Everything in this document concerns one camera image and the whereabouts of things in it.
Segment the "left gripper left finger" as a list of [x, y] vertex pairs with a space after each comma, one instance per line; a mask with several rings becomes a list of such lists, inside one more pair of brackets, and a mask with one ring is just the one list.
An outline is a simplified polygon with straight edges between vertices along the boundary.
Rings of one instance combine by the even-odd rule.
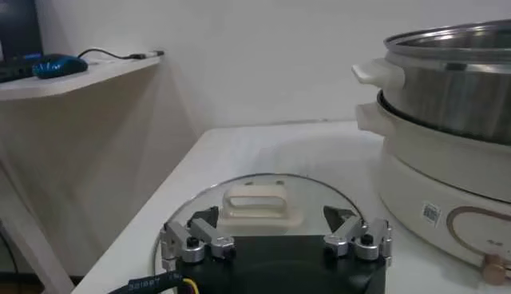
[[167, 221], [160, 230], [162, 268], [170, 272], [177, 260], [199, 264], [206, 250], [213, 259], [230, 262], [236, 257], [235, 239], [217, 228], [220, 210], [217, 206], [192, 214], [186, 225]]

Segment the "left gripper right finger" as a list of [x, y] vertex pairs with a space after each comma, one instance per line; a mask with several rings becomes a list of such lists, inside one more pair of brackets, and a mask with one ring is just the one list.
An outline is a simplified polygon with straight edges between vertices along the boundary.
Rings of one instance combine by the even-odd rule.
[[338, 259], [352, 252], [356, 258], [367, 262], [382, 258], [385, 266], [391, 266], [393, 228], [388, 220], [375, 218], [367, 223], [349, 209], [332, 206], [324, 206], [323, 215], [331, 229], [331, 233], [323, 237], [327, 253]]

